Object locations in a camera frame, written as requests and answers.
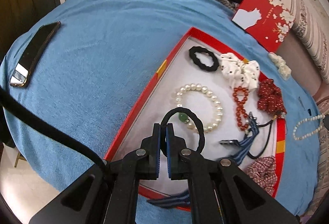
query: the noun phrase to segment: smartphone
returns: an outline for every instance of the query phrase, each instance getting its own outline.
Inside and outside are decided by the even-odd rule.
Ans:
[[[26,87],[48,42],[60,27],[60,22],[44,25],[38,29],[17,64],[10,79],[10,86]]]

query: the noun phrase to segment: green bead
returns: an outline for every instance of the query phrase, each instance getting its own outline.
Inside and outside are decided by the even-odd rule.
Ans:
[[[190,121],[189,117],[185,113],[179,113],[178,118],[184,123],[188,123]]]

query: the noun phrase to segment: white map silhouette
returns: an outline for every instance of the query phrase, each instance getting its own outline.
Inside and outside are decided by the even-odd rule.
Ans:
[[[262,15],[257,8],[250,12],[244,9],[238,9],[232,21],[241,26],[243,29],[247,29],[248,27],[255,25],[261,18]]]

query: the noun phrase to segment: yellow tape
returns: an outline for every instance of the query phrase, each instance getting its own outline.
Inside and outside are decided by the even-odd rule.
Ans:
[[[286,141],[281,140],[276,143],[276,153],[284,153],[286,151]]]
[[[164,60],[164,62],[162,63],[162,65],[160,65],[160,67],[156,72],[158,74],[158,80],[162,76],[163,72],[166,70],[166,67],[167,67],[167,60]]]

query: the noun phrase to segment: red box lid with flowers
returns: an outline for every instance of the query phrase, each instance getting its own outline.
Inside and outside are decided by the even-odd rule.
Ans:
[[[294,20],[280,0],[243,0],[232,18],[269,52],[276,52]]]

